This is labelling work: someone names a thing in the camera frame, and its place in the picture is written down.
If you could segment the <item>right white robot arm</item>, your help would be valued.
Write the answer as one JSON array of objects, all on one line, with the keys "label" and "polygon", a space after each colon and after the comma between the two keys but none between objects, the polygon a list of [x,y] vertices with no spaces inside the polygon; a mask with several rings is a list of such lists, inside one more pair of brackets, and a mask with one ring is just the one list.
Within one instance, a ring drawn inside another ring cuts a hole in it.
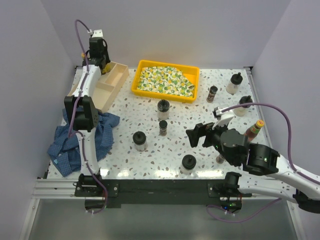
[{"label": "right white robot arm", "polygon": [[248,137],[236,129],[215,126],[213,123],[197,124],[187,129],[190,146],[195,148],[204,137],[202,147],[214,147],[227,163],[241,167],[249,177],[237,172],[227,172],[222,183],[214,190],[228,197],[261,194],[285,199],[295,203],[306,212],[320,212],[320,188],[308,179],[303,171],[293,170],[289,161],[278,151],[258,143],[251,143]]}]

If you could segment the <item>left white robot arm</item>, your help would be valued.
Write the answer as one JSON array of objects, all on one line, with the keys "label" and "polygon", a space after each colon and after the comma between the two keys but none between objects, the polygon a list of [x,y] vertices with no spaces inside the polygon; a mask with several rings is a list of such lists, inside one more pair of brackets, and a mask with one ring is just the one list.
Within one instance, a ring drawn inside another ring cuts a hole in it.
[{"label": "left white robot arm", "polygon": [[101,194],[105,199],[108,192],[101,182],[95,145],[99,114],[92,96],[104,68],[110,62],[108,45],[104,38],[91,37],[88,53],[84,54],[79,83],[74,92],[64,98],[64,107],[69,122],[68,136],[77,137],[80,152],[81,174],[76,190],[80,193],[87,191],[92,196]]}]

